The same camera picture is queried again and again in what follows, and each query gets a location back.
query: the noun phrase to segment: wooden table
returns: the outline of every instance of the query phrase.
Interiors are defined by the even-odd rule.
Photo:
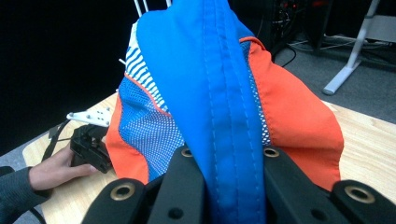
[[[114,108],[117,94],[113,94],[91,109]],[[345,148],[340,161],[342,179],[355,179],[381,192],[396,203],[396,125],[361,113],[324,102],[340,123]],[[73,130],[83,125],[71,121],[60,139],[70,137]],[[23,151],[28,166],[40,163],[50,143],[42,136]],[[66,145],[59,142],[55,151]],[[42,204],[47,223],[80,223],[92,201],[116,176],[113,170],[106,175],[98,173],[80,177],[56,188],[50,200]]]

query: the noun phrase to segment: dark background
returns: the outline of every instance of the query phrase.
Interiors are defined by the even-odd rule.
[[[0,156],[115,92],[137,18],[131,0],[0,0]]]

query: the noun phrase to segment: human hand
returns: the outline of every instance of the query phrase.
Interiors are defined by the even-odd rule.
[[[70,143],[50,158],[39,163],[29,171],[29,181],[33,190],[52,189],[75,177],[97,172],[89,164],[70,167],[74,152]]]

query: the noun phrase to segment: sleeve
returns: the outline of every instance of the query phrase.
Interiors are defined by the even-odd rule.
[[[50,197],[50,190],[33,191],[29,169],[0,177],[0,223],[13,223],[27,210]]]

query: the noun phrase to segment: screw hole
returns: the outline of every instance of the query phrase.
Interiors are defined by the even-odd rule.
[[[134,195],[134,185],[131,183],[118,185],[110,193],[110,197],[115,201],[123,201],[132,195]]]
[[[172,219],[181,219],[183,217],[183,210],[180,208],[172,208],[169,210],[168,216]]]
[[[184,148],[181,150],[181,155],[184,157],[192,157],[191,151],[188,148]]]
[[[317,220],[320,221],[326,221],[327,220],[327,216],[324,212],[318,210],[318,209],[312,209],[311,210],[311,215],[316,218]]]
[[[345,191],[346,191],[346,195],[355,201],[358,201],[361,203],[375,202],[374,195],[366,189],[354,187],[354,186],[346,186]]]
[[[273,148],[267,147],[264,149],[264,155],[266,157],[278,157],[279,152]]]

